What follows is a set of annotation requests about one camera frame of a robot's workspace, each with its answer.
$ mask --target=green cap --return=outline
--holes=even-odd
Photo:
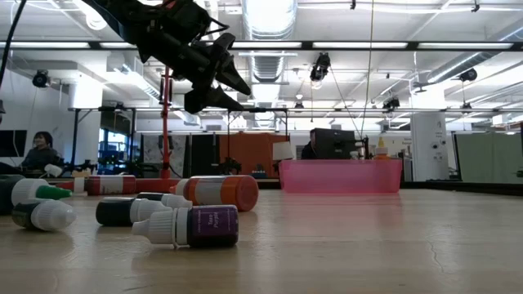
[[[49,185],[43,185],[36,191],[36,198],[59,200],[71,197],[73,192],[67,189],[56,188]]]

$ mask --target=black hair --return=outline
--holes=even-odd
[[[49,145],[49,147],[52,148],[52,136],[48,131],[37,132],[36,134],[34,134],[33,140],[36,139],[36,137],[38,137],[38,136],[42,136],[43,139],[45,139],[46,143]]]

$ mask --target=robotic arm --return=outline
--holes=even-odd
[[[175,79],[187,78],[193,90],[185,96],[186,111],[195,114],[206,106],[242,110],[221,87],[212,87],[216,79],[245,95],[251,94],[239,76],[233,56],[227,51],[235,36],[223,33],[211,45],[198,42],[208,32],[212,19],[192,0],[170,0],[156,7],[137,0],[83,0],[96,10],[125,42],[138,47],[142,62],[151,56],[173,70]]]

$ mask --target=person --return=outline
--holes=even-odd
[[[311,140],[302,150],[302,159],[317,159],[318,156],[315,152],[316,147],[316,129],[312,129],[310,132]]]
[[[24,161],[22,167],[28,169],[43,169],[47,164],[56,164],[60,157],[56,150],[52,148],[52,136],[47,131],[39,131],[33,138],[34,148],[32,148]]]

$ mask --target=paint bottle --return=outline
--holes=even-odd
[[[8,215],[13,210],[14,206],[11,201],[11,193],[16,183],[23,179],[25,179],[25,177],[18,175],[0,176],[0,216]]]
[[[131,226],[149,219],[153,212],[172,212],[172,208],[149,199],[106,197],[96,206],[96,221],[100,225]]]
[[[154,192],[169,193],[169,188],[176,185],[179,179],[136,179],[135,193]]]
[[[132,234],[175,247],[231,247],[238,242],[238,209],[221,205],[155,212],[150,219],[135,223]]]
[[[49,185],[42,179],[25,179],[23,176],[9,176],[0,183],[0,210],[2,214],[9,214],[13,207],[31,198],[62,199],[71,196],[68,190]]]
[[[375,160],[389,160],[391,159],[388,155],[389,149],[385,146],[383,138],[379,137],[378,147],[376,147],[376,156],[373,159]]]
[[[76,220],[76,213],[61,201],[27,199],[16,204],[11,217],[15,224],[26,229],[53,231],[71,225]]]
[[[136,196],[138,199],[149,199],[160,201],[166,207],[174,208],[192,208],[193,203],[181,195],[163,194],[163,193],[140,193]]]
[[[186,187],[188,180],[189,179],[179,180],[176,184],[172,185],[171,188],[169,188],[169,193],[175,195],[183,195],[184,188]]]
[[[258,184],[251,176],[193,176],[180,180],[171,191],[195,206],[230,204],[241,212],[253,209],[258,200]]]
[[[90,176],[77,177],[74,181],[56,185],[75,193],[87,191],[89,196],[128,195],[136,192],[135,176]]]

